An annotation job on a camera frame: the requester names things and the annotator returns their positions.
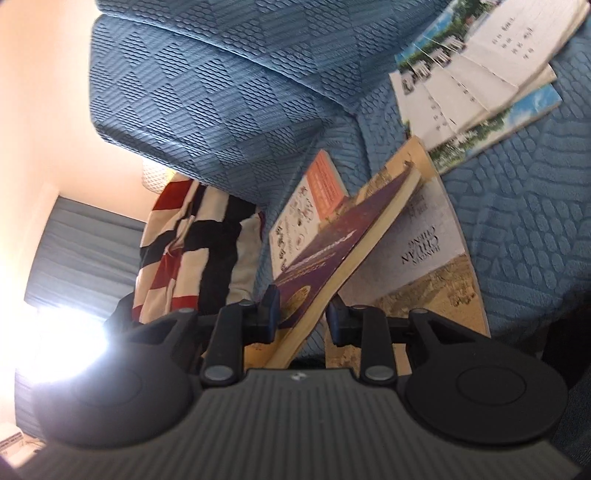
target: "metal screw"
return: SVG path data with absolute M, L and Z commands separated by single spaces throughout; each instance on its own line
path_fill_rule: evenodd
M 385 365 L 373 365 L 365 371 L 365 376 L 376 382 L 390 380 L 394 376 L 394 370 Z
M 291 376 L 291 379 L 295 380 L 296 382 L 305 380 L 306 378 L 308 378 L 308 375 L 306 375 L 304 372 L 298 372 L 298 373 L 293 374 Z
M 226 365 L 212 365 L 205 370 L 205 378 L 212 382 L 223 382 L 234 374 L 234 370 Z

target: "orange book label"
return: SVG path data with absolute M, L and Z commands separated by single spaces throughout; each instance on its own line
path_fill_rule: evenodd
M 306 173 L 320 220 L 325 220 L 347 196 L 342 190 L 328 153 L 320 150 Z

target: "blue bedspread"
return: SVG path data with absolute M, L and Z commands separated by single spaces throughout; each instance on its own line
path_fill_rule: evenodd
M 319 148 L 350 192 L 404 141 L 387 73 L 447 0 L 99 0 L 100 135 L 266 209 Z M 515 341 L 591 287 L 591 21 L 552 61 L 564 102 L 445 175 L 491 332 Z M 268 245 L 256 289 L 271 280 Z

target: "book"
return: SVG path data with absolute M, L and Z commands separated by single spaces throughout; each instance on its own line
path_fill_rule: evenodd
M 384 172 L 399 168 L 400 162 L 395 155 L 369 184 L 379 183 Z M 348 305 L 378 306 L 390 316 L 426 308 L 488 335 L 478 281 L 441 178 L 427 153 L 415 155 L 413 162 L 423 178 L 420 188 L 339 295 Z M 358 359 L 354 347 L 335 348 L 327 345 L 328 366 Z M 399 373 L 408 373 L 404 348 L 395 353 Z
M 320 150 L 269 232 L 273 278 L 305 250 L 347 196 L 328 153 Z
M 562 98 L 552 85 L 537 89 L 493 118 L 484 120 L 431 150 L 430 155 L 435 168 L 439 174 L 449 171 L 544 116 L 558 107 L 560 102 Z
M 454 0 L 396 56 L 390 77 L 401 120 L 427 150 L 506 109 L 530 84 L 551 81 L 547 62 L 589 5 L 542 0 L 525 7 L 533 1 Z
M 281 322 L 275 342 L 245 351 L 245 366 L 286 368 L 318 323 L 330 299 L 394 223 L 421 174 L 413 159 L 425 152 L 411 139 L 397 153 L 395 175 L 365 199 L 359 195 L 334 221 L 325 223 L 308 247 L 277 279 Z

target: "black plastic mount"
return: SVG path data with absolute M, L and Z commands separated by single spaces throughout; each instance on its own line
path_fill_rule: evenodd
M 397 390 L 423 426 L 449 439 L 532 442 L 550 434 L 566 408 L 566 385 L 548 365 L 426 309 L 400 319 L 335 297 L 326 317 L 337 346 L 361 346 L 360 380 L 368 384 L 392 383 L 384 381 L 391 343 L 405 343 L 413 373 Z
M 438 436 L 475 446 L 533 442 L 566 406 L 566 386 L 550 367 L 428 310 L 393 318 L 337 296 L 326 317 L 337 346 L 361 348 L 359 382 L 396 390 Z M 153 439 L 180 422 L 203 389 L 241 382 L 243 347 L 271 343 L 279 321 L 271 286 L 259 303 L 243 300 L 217 316 L 181 309 L 121 334 L 82 375 L 39 386 L 44 433 L 92 448 Z M 393 343 L 407 345 L 413 374 L 404 382 Z
M 258 304 L 242 300 L 217 316 L 180 309 L 123 333 L 83 374 L 38 386 L 43 432 L 93 448 L 150 440 L 177 424 L 202 389 L 240 381 L 243 347 L 271 343 L 279 319 L 271 286 Z

